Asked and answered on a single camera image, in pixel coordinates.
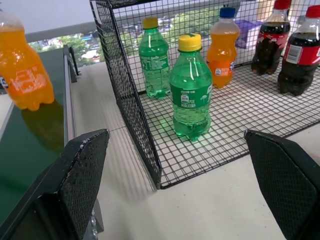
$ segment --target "blue bottle cap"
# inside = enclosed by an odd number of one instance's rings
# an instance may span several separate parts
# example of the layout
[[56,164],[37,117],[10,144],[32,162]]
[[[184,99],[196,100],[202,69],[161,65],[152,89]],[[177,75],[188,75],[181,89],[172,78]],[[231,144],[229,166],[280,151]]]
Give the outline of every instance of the blue bottle cap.
[[220,18],[234,18],[236,9],[234,7],[223,7],[220,9]]

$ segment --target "green soda bottle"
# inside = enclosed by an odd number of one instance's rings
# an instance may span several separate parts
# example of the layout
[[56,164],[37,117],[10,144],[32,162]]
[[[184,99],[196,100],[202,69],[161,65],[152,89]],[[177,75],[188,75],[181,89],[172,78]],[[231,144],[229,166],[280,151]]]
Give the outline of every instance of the green soda bottle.
[[158,19],[147,17],[142,21],[144,34],[139,46],[141,67],[145,77],[146,94],[163,99],[170,94],[169,45],[158,30]]
[[179,137],[195,141],[210,127],[212,74],[200,54],[200,34],[181,35],[178,50],[180,55],[170,74],[174,130]]

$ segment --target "cola bottle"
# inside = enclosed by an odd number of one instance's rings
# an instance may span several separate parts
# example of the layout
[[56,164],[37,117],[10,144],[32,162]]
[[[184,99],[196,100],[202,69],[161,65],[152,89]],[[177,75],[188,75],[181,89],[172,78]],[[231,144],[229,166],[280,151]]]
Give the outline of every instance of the cola bottle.
[[258,75],[273,74],[279,65],[290,31],[290,0],[276,0],[272,14],[260,27],[251,69]]
[[310,6],[304,23],[289,38],[278,76],[280,93],[301,95],[320,63],[320,5]]

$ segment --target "white table surface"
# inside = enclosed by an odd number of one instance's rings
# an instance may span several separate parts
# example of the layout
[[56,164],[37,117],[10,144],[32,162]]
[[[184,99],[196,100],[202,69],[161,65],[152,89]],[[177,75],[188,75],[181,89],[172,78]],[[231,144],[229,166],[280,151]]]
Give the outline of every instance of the white table surface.
[[[81,71],[71,86],[76,134],[111,130],[98,193],[104,221],[100,240],[285,239],[260,192],[249,155],[154,190],[119,113],[105,63]],[[0,124],[10,104],[8,96],[0,96]],[[316,125],[289,139],[320,164],[319,136]]]

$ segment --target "wire cage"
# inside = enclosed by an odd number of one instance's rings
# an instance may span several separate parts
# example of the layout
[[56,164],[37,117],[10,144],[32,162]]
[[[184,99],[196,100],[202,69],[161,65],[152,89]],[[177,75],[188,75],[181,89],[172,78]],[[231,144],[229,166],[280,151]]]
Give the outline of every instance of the wire cage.
[[[304,21],[308,6],[319,0],[292,0],[290,33]],[[133,141],[158,189],[165,189],[248,154],[246,129],[287,137],[320,122],[320,72],[301,96],[280,94],[278,66],[272,75],[257,76],[250,62],[263,21],[272,13],[273,0],[90,0],[117,104]],[[142,19],[158,17],[159,31],[169,43],[172,67],[178,37],[202,35],[201,54],[211,44],[210,28],[223,6],[236,8],[241,34],[232,82],[213,89],[211,126],[198,141],[178,137],[173,128],[169,97],[149,98],[139,58]]]

